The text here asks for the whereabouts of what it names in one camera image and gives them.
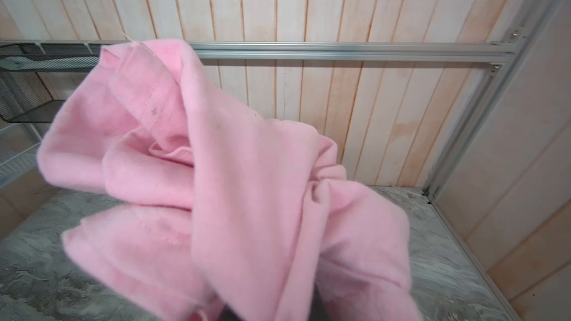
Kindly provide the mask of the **pink cloth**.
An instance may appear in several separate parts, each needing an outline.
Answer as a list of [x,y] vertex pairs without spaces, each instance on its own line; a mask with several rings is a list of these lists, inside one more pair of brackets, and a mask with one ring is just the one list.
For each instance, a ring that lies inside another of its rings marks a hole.
[[351,181],[313,127],[265,119],[182,40],[102,48],[38,165],[119,206],[62,235],[68,257],[163,320],[420,320],[406,213]]

